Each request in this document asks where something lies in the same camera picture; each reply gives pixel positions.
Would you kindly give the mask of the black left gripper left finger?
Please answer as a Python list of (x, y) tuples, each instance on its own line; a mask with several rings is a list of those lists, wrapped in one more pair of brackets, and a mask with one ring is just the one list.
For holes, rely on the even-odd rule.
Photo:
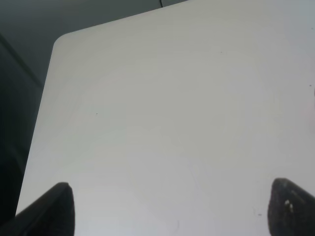
[(2, 236), (73, 236), (75, 205), (71, 186), (60, 182), (0, 227)]

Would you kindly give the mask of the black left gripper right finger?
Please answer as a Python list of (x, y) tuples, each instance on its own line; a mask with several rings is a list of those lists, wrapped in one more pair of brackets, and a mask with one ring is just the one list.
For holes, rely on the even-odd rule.
[(276, 178), (267, 212), (272, 236), (313, 236), (315, 197), (286, 178)]

